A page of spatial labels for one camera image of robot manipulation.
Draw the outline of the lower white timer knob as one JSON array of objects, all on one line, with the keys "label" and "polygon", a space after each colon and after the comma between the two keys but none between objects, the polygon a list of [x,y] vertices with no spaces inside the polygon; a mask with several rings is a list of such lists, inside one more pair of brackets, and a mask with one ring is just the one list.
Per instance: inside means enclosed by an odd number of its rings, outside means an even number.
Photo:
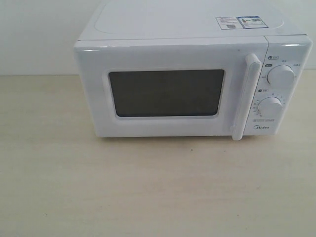
[{"label": "lower white timer knob", "polygon": [[283,110],[281,101],[276,97],[268,97],[258,104],[258,112],[265,117],[277,116]]}]

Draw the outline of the white microwave oven body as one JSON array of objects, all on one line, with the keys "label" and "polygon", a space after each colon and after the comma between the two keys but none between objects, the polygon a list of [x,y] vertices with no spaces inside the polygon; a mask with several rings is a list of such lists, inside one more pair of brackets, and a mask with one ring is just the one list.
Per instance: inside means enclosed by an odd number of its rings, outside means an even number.
[{"label": "white microwave oven body", "polygon": [[[216,17],[259,16],[265,29],[221,30]],[[166,40],[264,37],[268,49],[251,103],[243,136],[274,135],[283,120],[312,48],[312,41],[267,0],[111,0],[93,13],[78,40]],[[273,88],[271,69],[289,66],[295,74],[291,86]],[[262,116],[258,104],[276,97],[283,110]]]}]

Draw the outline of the blue white label sticker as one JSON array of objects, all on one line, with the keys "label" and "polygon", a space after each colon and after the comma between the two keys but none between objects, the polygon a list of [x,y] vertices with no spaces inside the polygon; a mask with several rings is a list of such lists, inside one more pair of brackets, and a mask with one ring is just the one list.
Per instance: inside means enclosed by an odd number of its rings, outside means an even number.
[{"label": "blue white label sticker", "polygon": [[259,16],[216,17],[216,20],[221,30],[268,28]]}]

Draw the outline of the white microwave door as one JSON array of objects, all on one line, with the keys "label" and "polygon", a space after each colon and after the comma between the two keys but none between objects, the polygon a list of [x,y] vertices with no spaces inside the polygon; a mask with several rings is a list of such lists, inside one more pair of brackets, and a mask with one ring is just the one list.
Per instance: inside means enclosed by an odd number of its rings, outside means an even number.
[{"label": "white microwave door", "polygon": [[264,37],[79,40],[74,46],[98,137],[245,132]]}]

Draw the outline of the upper white power knob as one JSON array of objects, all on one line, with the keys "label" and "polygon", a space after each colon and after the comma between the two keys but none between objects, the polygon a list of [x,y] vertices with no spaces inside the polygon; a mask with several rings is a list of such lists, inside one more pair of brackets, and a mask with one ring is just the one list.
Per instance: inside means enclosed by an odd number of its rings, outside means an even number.
[{"label": "upper white power knob", "polygon": [[273,88],[291,86],[295,80],[295,74],[287,65],[277,66],[268,73],[267,81]]}]

